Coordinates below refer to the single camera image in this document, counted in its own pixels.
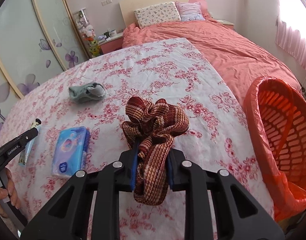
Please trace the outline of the person's left hand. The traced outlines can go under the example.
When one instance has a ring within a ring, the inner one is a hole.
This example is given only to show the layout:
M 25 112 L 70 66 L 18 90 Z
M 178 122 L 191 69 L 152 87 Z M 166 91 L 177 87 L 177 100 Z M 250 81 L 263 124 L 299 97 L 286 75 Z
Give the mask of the person's left hand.
M 0 200 L 3 200 L 6 197 L 10 197 L 11 205 L 16 209 L 21 207 L 21 201 L 18 197 L 17 190 L 15 188 L 14 182 L 12 180 L 11 171 L 8 168 L 5 168 L 6 175 L 8 178 L 8 184 L 5 189 L 0 188 Z M 8 218 L 8 215 L 0 205 L 0 216 L 3 218 Z

